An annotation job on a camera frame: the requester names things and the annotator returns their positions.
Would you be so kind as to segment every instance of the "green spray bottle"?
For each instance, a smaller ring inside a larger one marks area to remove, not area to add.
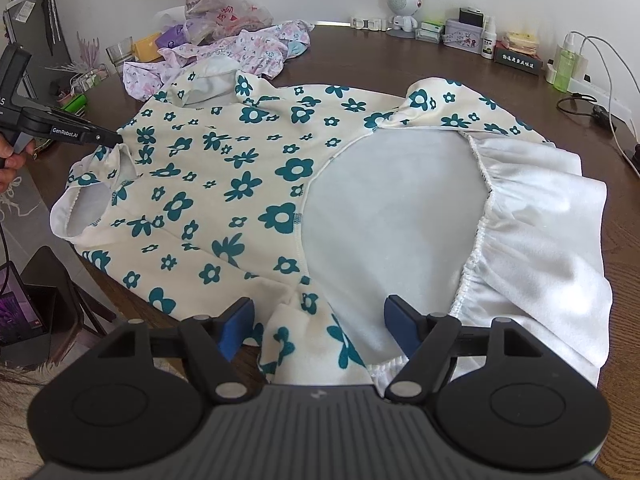
[[[564,38],[564,47],[560,52],[560,60],[556,68],[556,78],[554,79],[554,88],[556,90],[561,92],[568,91],[576,59],[574,34],[569,32]]]

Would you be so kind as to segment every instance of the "floral cloth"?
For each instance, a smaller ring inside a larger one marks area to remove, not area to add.
[[[302,54],[311,43],[313,25],[302,20],[285,22],[257,32],[242,30],[238,36],[224,38],[211,45],[186,43],[175,48],[161,48],[158,63],[125,63],[122,81],[132,97],[146,101],[162,86],[171,84],[183,72],[182,67],[193,59],[201,61],[211,56],[229,56],[240,63],[240,69],[254,75],[276,77],[284,62]]]
[[[277,89],[246,73],[236,83],[238,102],[225,107],[178,108],[158,95],[147,102],[121,130],[124,144],[73,166],[53,232],[177,319],[217,316],[252,298],[252,340],[270,380],[367,383],[307,269],[300,224],[313,179],[380,124],[543,139],[488,97],[443,79],[416,83],[406,99],[346,86]],[[105,186],[111,199],[100,204]],[[72,232],[78,215],[92,218],[92,200],[97,219]]]

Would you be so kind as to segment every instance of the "black box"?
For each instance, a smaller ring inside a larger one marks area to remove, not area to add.
[[[479,10],[469,10],[460,7],[460,17],[458,21],[460,23],[466,23],[467,25],[483,28],[484,14]]]
[[[540,74],[540,71],[542,70],[542,60],[538,56],[531,57],[526,54],[514,52],[513,50],[505,48],[500,41],[495,44],[494,61],[496,63],[513,66],[514,68],[524,70],[524,72],[536,75]]]

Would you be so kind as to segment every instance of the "human hand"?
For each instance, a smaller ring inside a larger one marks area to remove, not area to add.
[[[0,158],[4,158],[4,168],[0,170],[0,193],[4,193],[14,181],[16,172],[27,162],[27,154],[33,155],[35,147],[36,142],[31,139],[22,153],[14,153],[14,147],[0,135]]]

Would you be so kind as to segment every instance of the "white bottle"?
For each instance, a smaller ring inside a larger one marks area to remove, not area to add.
[[[494,58],[495,42],[497,39],[498,36],[495,33],[495,18],[489,16],[486,19],[486,27],[482,33],[482,50],[480,51],[482,57],[487,59]]]

